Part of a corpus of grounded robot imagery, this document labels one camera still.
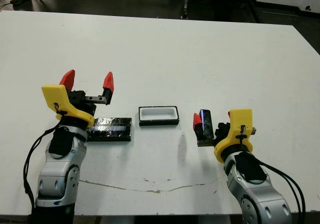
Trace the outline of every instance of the crack on table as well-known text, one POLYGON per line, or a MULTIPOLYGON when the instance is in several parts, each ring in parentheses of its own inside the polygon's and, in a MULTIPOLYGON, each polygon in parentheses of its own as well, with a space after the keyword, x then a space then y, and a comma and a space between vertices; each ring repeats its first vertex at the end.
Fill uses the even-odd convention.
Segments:
POLYGON ((171 192, 171 191, 175 191, 175 190, 179 190, 179 189, 187 188, 187 187, 194 187, 194 186, 200 186, 200 185, 211 185, 212 183, 216 182, 221 177, 223 177, 223 176, 220 176, 220 177, 214 179, 213 181, 211 181, 208 184, 201 183, 201 184, 194 184, 194 185, 183 185, 183 186, 179 186, 179 187, 176 187, 176 188, 173 188, 173 189, 170 189, 170 190, 137 190, 137 189, 122 188, 122 187, 118 187, 118 186, 114 186, 114 185, 105 185, 105 184, 101 184, 101 183, 91 182, 91 181, 88 181, 88 180, 79 180, 79 181, 87 183, 87 184, 100 185, 100 186, 109 187, 109 188, 115 188, 115 189, 119 189, 119 190, 129 190, 129 191, 137 191, 137 192, 152 192, 152 193, 155 193, 155 194, 161 194, 161 192, 171 192))

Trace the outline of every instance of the red fingertip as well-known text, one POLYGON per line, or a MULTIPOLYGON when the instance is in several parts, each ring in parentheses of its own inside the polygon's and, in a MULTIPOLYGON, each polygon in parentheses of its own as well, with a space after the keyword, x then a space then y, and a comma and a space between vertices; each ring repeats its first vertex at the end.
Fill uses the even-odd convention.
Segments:
POLYGON ((111 92, 113 93, 114 89, 115 89, 113 83, 114 83, 114 76, 113 76, 112 72, 109 72, 107 74, 106 78, 104 79, 104 84, 103 84, 104 86, 103 87, 110 89, 111 92))
POLYGON ((195 126, 197 125, 197 124, 199 124, 199 123, 202 123, 202 120, 201 120, 201 117, 197 114, 197 113, 195 113, 195 114, 193 114, 193 124, 194 124, 194 126, 193 126, 193 129, 195 129, 195 126))
POLYGON ((72 87, 74 85, 73 83, 75 81, 75 75, 76 73, 74 70, 66 72, 66 74, 62 77, 60 81, 60 85, 64 85, 67 90, 72 90, 72 87))

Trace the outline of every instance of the white table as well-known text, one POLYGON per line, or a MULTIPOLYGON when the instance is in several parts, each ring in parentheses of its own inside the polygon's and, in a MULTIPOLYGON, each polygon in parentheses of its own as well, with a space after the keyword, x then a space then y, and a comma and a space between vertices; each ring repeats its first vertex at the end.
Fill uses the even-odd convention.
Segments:
MULTIPOLYGON (((292 27, 55 13, 0 13, 0 214, 30 213, 22 170, 30 146, 57 123, 44 84, 76 70, 73 89, 115 91, 96 117, 132 117, 129 143, 88 143, 76 214, 240 213, 213 147, 199 148, 193 113, 212 122, 252 108, 254 154, 293 177, 306 209, 320 210, 320 56, 292 27), (138 107, 177 105, 178 126, 139 127, 138 107)), ((33 193, 45 161, 32 156, 33 193)), ((288 185, 274 187, 297 211, 288 185)))

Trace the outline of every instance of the black cable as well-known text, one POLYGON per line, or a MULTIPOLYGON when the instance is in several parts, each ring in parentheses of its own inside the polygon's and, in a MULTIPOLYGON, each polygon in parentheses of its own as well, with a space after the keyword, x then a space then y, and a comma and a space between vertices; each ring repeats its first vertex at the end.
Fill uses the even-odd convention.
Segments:
POLYGON ((297 205, 298 205, 298 223, 301 223, 301 208, 300 208, 300 202, 299 202, 299 199, 298 199, 298 196, 293 188, 293 186, 291 185, 290 181, 285 177, 285 176, 281 176, 283 179, 285 179, 285 181, 288 183, 288 185, 290 186, 290 189, 292 190, 293 192, 293 195, 295 196, 295 200, 297 202, 297 205))
POLYGON ((9 5, 9 4, 10 4, 10 3, 4 4, 4 5, 0 5, 0 10, 1 10, 4 6, 9 5))
POLYGON ((31 187, 30 187, 30 185, 29 185, 29 182, 28 182, 28 179, 27 179, 27 176, 28 176, 28 171, 29 171, 29 163, 30 163, 30 158, 31 158, 31 155, 32 155, 32 153, 33 153, 33 151, 40 145, 40 143, 41 143, 41 140, 42 140, 42 138, 44 137, 44 136, 46 136, 46 135, 48 135, 48 134, 50 134, 50 133, 52 133, 52 132, 54 132, 58 127, 59 127, 59 125, 61 124, 61 121, 62 121, 62 119, 63 119, 63 116, 61 117, 61 120, 59 121, 59 123, 55 126, 55 127, 53 127, 53 128, 51 128, 51 129, 49 129, 49 130, 46 130, 34 143, 33 143, 33 145, 32 145, 32 147, 31 147, 31 149, 30 149, 30 151, 29 151, 29 153, 28 153, 28 156, 27 156, 27 158, 26 158, 26 160, 25 160, 25 164, 24 164, 24 166, 23 166, 23 176, 24 176, 24 178, 23 178, 23 185, 24 185, 24 189, 25 189, 25 192, 26 192, 26 194, 29 196, 29 199, 30 199, 30 202, 31 202, 31 206, 32 206, 32 210, 34 209, 34 207, 35 207, 35 204, 34 204, 34 195, 33 195, 33 193, 32 193, 32 190, 31 190, 31 187))
MULTIPOLYGON (((242 148, 244 149, 244 145, 243 145, 243 143, 242 143, 242 140, 244 139, 244 137, 242 137, 242 136, 243 136, 243 133, 244 133, 244 130, 241 129, 241 134, 240 134, 241 136, 240 136, 239 140, 240 140, 240 145, 241 145, 242 148)), ((273 166, 270 166, 270 165, 268 165, 268 164, 260 161, 260 160, 257 159, 255 156, 253 156, 253 157, 255 158, 255 160, 258 162, 259 165, 265 166, 266 168, 268 168, 269 170, 277 173, 277 174, 280 175, 283 179, 286 180, 286 182, 287 182, 288 185, 290 186, 290 189, 292 190, 293 195, 295 196, 295 200, 296 200, 296 202, 297 202, 298 213, 299 213, 298 223, 299 223, 299 224, 304 224, 304 222, 305 222, 305 213, 306 213, 306 212, 305 212, 305 211, 306 211, 306 210, 305 210, 305 209, 306 209, 306 204, 305 204, 305 201, 304 201, 304 200, 305 200, 305 199, 304 199, 304 198, 305 198, 305 197, 304 197, 304 194, 303 194, 302 190, 300 189, 299 185, 295 182, 295 180, 293 180, 290 176, 288 176, 288 175, 285 174, 284 172, 276 169, 276 168, 273 167, 273 166), (300 198, 301 198, 301 203, 302 203, 302 212, 301 212, 300 202, 299 202, 299 199, 298 199, 298 197, 297 197, 297 194, 296 194, 296 192, 295 192, 295 190, 294 190, 294 188, 293 188, 293 186, 291 185, 291 183, 290 183, 289 180, 295 185, 295 187, 297 188, 297 190, 298 190, 298 192, 299 192, 299 195, 300 195, 300 198)))
POLYGON ((270 169, 270 170, 272 170, 273 172, 275 172, 275 173, 277 173, 278 175, 280 175, 280 176, 282 176, 282 177, 286 177, 287 179, 289 179, 294 185, 295 185, 295 187, 297 188, 297 190, 298 190, 298 192, 299 192, 299 194, 300 194, 300 198, 301 198, 301 203, 302 203, 302 215, 301 215, 301 218, 300 218, 300 220, 299 220, 299 223, 304 223, 305 222, 305 209, 306 209, 306 204, 305 204, 305 197, 304 197, 304 194, 303 194, 303 192, 302 192, 302 190, 300 189, 300 187, 299 187, 299 185, 295 182, 295 180, 293 180, 290 176, 288 176, 287 174, 285 174, 284 172, 282 172, 282 171, 280 171, 280 170, 278 170, 278 169, 276 169, 276 168, 274 168, 273 166, 270 166, 270 165, 268 165, 268 164, 265 164, 265 163, 263 163, 262 161, 260 161, 260 160, 258 160, 257 158, 256 158, 256 160, 258 161, 258 163, 260 164, 260 165, 263 165, 263 166, 265 166, 266 168, 268 168, 268 169, 270 169))

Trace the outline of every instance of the floor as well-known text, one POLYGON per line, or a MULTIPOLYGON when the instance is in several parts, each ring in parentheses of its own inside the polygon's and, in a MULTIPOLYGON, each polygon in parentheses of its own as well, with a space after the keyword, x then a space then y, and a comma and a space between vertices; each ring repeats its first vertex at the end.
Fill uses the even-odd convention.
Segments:
MULTIPOLYGON (((73 14, 90 15, 111 15, 111 16, 129 16, 146 18, 165 18, 180 19, 184 0, 32 0, 25 2, 20 6, 13 7, 8 4, 10 0, 0 0, 1 10, 15 11, 40 11, 40 12, 59 12, 73 14)), ((188 10, 189 20, 217 20, 215 8, 207 0, 190 0, 188 10)), ((295 12, 283 11, 278 9, 266 9, 255 7, 258 18, 265 24, 293 25, 311 44, 311 46, 320 54, 320 19, 297 16, 295 12)), ((252 12, 247 4, 236 3, 232 5, 232 11, 229 20, 233 22, 255 23, 252 12)), ((198 217, 137 217, 135 223, 157 223, 157 222, 190 222, 198 223, 198 217)), ((0 216, 0 223, 22 223, 25 217, 3 217, 0 216)), ((241 223, 242 218, 239 215, 232 216, 230 222, 241 223)), ((76 216, 74 223, 129 223, 122 219, 110 219, 100 217, 82 217, 76 216)), ((310 212, 307 214, 306 223, 320 223, 320 213, 310 212)))

